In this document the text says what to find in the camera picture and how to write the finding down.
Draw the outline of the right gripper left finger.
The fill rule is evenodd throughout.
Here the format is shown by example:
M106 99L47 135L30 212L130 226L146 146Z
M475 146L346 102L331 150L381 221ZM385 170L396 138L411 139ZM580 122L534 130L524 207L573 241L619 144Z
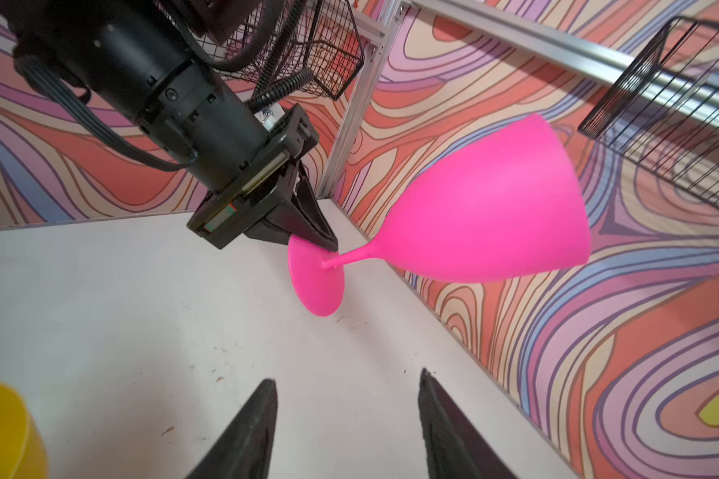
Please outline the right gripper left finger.
M267 478L278 406L276 382L266 378L187 478Z

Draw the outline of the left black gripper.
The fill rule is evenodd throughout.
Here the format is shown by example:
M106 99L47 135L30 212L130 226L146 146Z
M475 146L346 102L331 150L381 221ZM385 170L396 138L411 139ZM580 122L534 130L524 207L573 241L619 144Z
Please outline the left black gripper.
M209 193L187 228L217 249L237 237L287 245L291 236L336 253L339 241L325 218L302 157L319 134L299 105L270 132L253 163L219 193Z

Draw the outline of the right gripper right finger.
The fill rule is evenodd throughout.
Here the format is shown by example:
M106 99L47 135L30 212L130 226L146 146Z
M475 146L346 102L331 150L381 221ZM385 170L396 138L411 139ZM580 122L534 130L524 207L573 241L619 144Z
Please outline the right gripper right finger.
M429 478L516 478L426 369L417 404Z

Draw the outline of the magenta wine glass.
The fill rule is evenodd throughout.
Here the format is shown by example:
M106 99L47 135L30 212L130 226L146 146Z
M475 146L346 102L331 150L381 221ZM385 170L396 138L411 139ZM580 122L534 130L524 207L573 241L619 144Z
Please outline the magenta wine glass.
M389 209L377 234L339 255L291 237L302 305L340 307L345 265L382 259L448 283L486 283L588 262L591 233L577 175L551 125L530 115L437 161Z

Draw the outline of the yellow wine glass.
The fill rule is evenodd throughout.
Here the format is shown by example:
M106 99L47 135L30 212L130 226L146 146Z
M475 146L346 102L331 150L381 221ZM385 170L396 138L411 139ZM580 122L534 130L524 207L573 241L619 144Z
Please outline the yellow wine glass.
M0 478L47 478L47 453L22 396L0 383Z

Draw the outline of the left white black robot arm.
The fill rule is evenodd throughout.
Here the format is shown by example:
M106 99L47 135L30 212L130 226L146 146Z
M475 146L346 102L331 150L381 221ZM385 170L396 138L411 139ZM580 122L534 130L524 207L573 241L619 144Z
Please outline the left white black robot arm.
M153 1L0 1L16 71L118 154L207 189L188 228L223 249L239 236L287 245L339 242L302 159L319 142L300 106L272 127L258 114L313 80L263 74L240 99Z

